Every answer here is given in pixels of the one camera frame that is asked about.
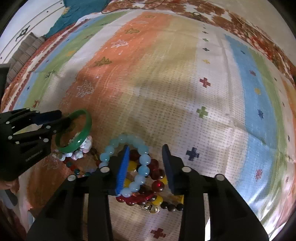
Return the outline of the operator hand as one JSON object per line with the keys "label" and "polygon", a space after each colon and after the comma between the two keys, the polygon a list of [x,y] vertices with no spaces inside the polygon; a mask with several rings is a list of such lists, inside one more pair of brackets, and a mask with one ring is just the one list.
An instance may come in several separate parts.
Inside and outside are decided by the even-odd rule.
{"label": "operator hand", "polygon": [[0,180],[0,190],[8,190],[10,189],[11,192],[17,193],[19,190],[19,180],[13,180],[13,181],[4,181]]}

